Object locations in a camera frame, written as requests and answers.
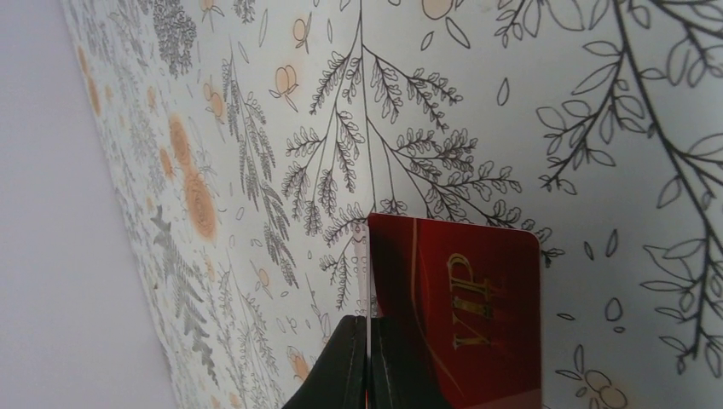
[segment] white wall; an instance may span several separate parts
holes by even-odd
[[[0,38],[0,407],[175,407],[60,4]]]

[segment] black clip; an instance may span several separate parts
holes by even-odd
[[[346,315],[284,409],[453,409],[388,317]]]

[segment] red plastic card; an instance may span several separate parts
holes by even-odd
[[[449,403],[541,408],[537,238],[380,214],[368,227],[379,312],[400,323]]]

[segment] black line art branch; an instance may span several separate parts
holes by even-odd
[[[596,1],[592,20],[600,21],[606,14],[614,19],[619,39],[598,40],[583,46],[600,57],[602,65],[577,84],[572,91],[575,98],[564,102],[562,110],[537,110],[540,121],[551,130],[545,135],[550,140],[547,160],[551,173],[540,177],[542,187],[575,195],[578,187],[570,180],[571,172],[584,164],[615,167],[616,161],[604,147],[613,142],[618,132],[644,135],[660,144],[673,176],[662,187],[657,208],[689,199],[695,217],[701,222],[701,233],[671,246],[646,245],[645,251],[666,277],[641,285],[650,291],[674,295],[674,306],[659,307],[656,311],[691,328],[691,336],[686,340],[660,337],[677,351],[677,372],[682,374],[690,360],[704,356],[714,377],[721,377],[723,335],[712,333],[710,327],[723,320],[723,242],[709,206],[723,189],[723,133],[702,135],[690,147],[679,146],[660,119],[649,88],[654,81],[666,80],[672,87],[695,88],[706,78],[723,78],[723,67],[718,62],[723,52],[723,32],[710,28],[723,24],[723,9],[708,0]],[[640,66],[629,34],[630,25],[651,29],[653,15],[660,19],[656,20],[660,24],[667,22],[680,30],[679,40],[670,46],[663,69]],[[602,97],[591,103],[589,96],[594,91],[602,92]]]
[[[324,112],[327,126],[318,133],[302,127],[289,138],[286,155],[296,160],[281,184],[281,193],[292,203],[292,218],[304,224],[307,235],[321,234],[329,247],[341,248],[320,263],[338,285],[338,309],[346,305],[352,233],[371,211],[405,214],[408,204],[396,196],[400,184],[414,188],[430,218],[477,218],[490,226],[534,231],[543,242],[552,234],[550,228],[535,228],[535,221],[523,219],[518,207],[503,199],[492,201],[496,194],[522,192],[512,178],[512,167],[497,169],[492,161],[475,165],[477,138],[466,129],[453,130],[445,119],[444,110],[463,101],[457,89],[439,72],[408,72],[381,55],[365,42],[363,15],[360,2],[351,46],[343,54],[332,53],[312,97],[310,114]],[[360,109],[350,108],[359,103],[363,114],[354,115],[352,111]],[[428,117],[431,129],[409,129],[406,135],[384,132],[381,124],[395,124],[408,105],[416,105]],[[370,140],[380,152],[373,153]],[[384,164],[375,164],[373,154],[382,153]],[[362,155],[368,160],[365,180],[374,181],[375,174],[389,177],[390,197],[378,196],[372,185],[372,203],[340,206],[340,189],[356,193],[358,173],[364,170],[359,167]],[[547,266],[563,254],[556,248],[542,252]]]
[[[234,60],[233,47],[229,60],[223,60],[223,100],[226,101],[228,128],[239,143],[239,173],[241,188],[259,209],[259,199],[266,213],[263,235],[271,261],[281,267],[284,280],[298,288],[293,269],[296,267],[286,242],[290,221],[281,196],[271,187],[272,169],[276,166],[269,137],[261,125],[266,117],[253,93],[241,91]]]

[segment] floral wallpaper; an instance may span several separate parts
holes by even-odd
[[[547,408],[717,407],[723,2],[63,4],[180,407],[283,405],[370,212],[536,233]]]

